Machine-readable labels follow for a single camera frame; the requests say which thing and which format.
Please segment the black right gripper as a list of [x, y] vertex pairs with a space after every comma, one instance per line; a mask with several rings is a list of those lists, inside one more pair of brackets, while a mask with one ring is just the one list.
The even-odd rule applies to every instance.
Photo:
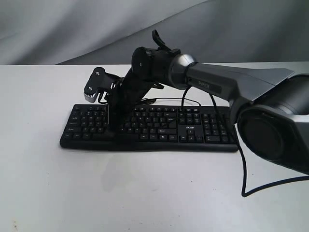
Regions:
[[117, 82], [112, 94], [108, 97], [109, 131], [118, 132], [120, 130], [130, 110], [134, 109], [154, 84], [154, 81], [144, 79], [129, 69], [122, 82]]

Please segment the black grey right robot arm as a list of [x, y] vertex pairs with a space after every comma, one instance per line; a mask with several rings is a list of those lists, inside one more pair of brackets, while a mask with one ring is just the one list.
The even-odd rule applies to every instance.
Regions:
[[117, 129], [155, 84], [195, 87], [229, 103], [231, 124], [257, 156], [309, 172], [309, 76], [284, 68], [248, 69], [198, 63], [170, 49], [153, 30], [157, 49], [137, 48], [131, 68], [109, 95], [112, 130]]

